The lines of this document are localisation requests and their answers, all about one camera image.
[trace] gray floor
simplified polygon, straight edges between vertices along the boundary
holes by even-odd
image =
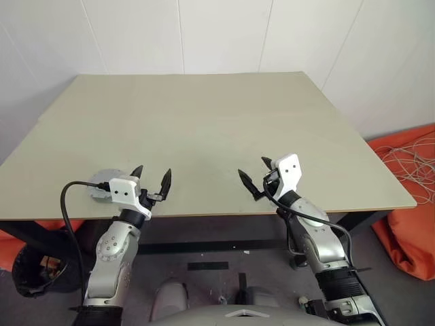
[[[142,242],[248,240],[282,237],[277,217],[191,217],[154,219],[143,231]],[[399,271],[390,262],[371,229],[354,237],[353,255],[361,274],[390,325],[432,325],[435,320],[435,282],[423,282]],[[187,271],[193,261],[228,261],[222,271]],[[188,286],[191,306],[215,304],[220,296],[229,302],[237,290],[239,272],[246,272],[249,285],[274,292],[279,303],[298,309],[300,295],[320,298],[310,270],[292,270],[283,251],[240,251],[177,255],[144,255],[135,260],[133,279],[124,310],[124,325],[147,323],[152,299],[159,284],[175,277]],[[79,293],[49,293],[27,299],[15,292],[8,272],[0,272],[0,325],[71,325]]]

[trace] tangled wires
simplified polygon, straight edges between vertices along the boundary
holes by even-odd
[[[432,154],[429,158],[421,155],[427,149]],[[418,204],[435,202],[435,138],[419,139],[398,148],[380,146],[375,152],[400,182],[408,180],[420,186],[422,192],[412,194]]]

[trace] orange fabric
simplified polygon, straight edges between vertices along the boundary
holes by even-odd
[[[387,145],[403,147],[416,141],[435,137],[435,124],[392,134],[369,142],[373,150]],[[388,149],[380,148],[377,154],[382,157]],[[435,146],[416,146],[415,151],[422,157],[435,158]],[[397,153],[398,158],[413,157],[407,153]],[[391,171],[401,170],[397,162],[386,163]],[[427,196],[425,190],[412,181],[401,181],[412,195]],[[399,269],[422,280],[435,278],[435,204],[418,204],[413,209],[398,209],[386,219],[373,226],[391,260]]]
[[[49,230],[57,230],[65,225],[62,220],[36,222]],[[76,231],[83,224],[83,222],[84,221],[82,220],[71,221],[71,226],[73,227],[73,230]],[[0,230],[0,268],[12,271],[15,257],[24,245],[25,243],[23,241],[14,238],[10,234]]]

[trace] table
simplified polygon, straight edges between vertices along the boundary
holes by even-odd
[[[155,192],[172,169],[154,218],[272,214],[237,169],[261,186],[260,157],[291,152],[302,167],[298,193],[327,212],[353,212],[340,222],[348,230],[416,205],[304,73],[80,75],[0,166],[0,228],[52,248],[58,239],[32,220],[61,218],[64,184],[140,164],[142,187]],[[84,187],[71,188],[67,207],[72,219],[118,213]]]

